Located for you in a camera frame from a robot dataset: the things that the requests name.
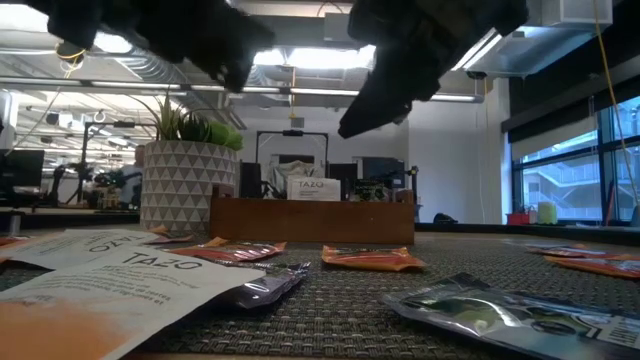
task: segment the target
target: woven placemat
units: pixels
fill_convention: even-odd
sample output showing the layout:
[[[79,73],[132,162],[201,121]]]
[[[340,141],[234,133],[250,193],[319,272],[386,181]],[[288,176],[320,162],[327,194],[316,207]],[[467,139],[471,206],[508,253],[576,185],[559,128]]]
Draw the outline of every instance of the woven placemat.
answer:
[[[160,331],[139,351],[337,358],[493,359],[502,350],[401,318],[378,300],[459,272],[504,290],[640,313],[630,280],[565,269],[499,241],[443,239],[411,253],[425,272],[389,273],[328,267],[321,245],[288,244],[265,262],[312,262],[309,277],[274,305],[240,311],[203,306]],[[0,290],[42,274],[7,268]]]

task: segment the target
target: potted plant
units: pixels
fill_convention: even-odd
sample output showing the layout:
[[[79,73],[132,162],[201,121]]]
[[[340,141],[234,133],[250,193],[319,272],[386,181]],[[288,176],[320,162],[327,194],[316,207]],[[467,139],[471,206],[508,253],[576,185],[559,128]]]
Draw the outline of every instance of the potted plant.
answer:
[[[141,225],[171,231],[206,231],[214,185],[235,187],[237,151],[242,135],[196,112],[171,107],[169,96],[156,99],[158,137],[145,147]]]

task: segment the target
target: white planter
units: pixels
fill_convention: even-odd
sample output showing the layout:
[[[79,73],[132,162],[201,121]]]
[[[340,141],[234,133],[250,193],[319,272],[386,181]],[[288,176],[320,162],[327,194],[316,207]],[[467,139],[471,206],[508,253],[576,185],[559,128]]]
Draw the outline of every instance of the white planter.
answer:
[[[219,145],[155,141],[146,145],[140,223],[149,229],[208,231],[214,185],[235,187],[237,154]]]

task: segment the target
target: wooden box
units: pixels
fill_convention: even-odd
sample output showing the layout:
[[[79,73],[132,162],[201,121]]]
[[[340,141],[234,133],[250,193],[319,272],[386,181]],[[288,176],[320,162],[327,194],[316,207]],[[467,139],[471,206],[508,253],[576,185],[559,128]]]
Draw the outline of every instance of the wooden box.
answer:
[[[413,205],[211,200],[211,236],[244,241],[413,244]]]

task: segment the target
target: computer monitor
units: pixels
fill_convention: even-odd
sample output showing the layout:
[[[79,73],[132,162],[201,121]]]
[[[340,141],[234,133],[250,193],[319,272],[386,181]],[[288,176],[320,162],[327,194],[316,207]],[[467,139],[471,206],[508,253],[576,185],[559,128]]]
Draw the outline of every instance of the computer monitor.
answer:
[[[8,151],[0,149],[2,179],[11,186],[40,187],[44,150],[14,150],[5,157]]]

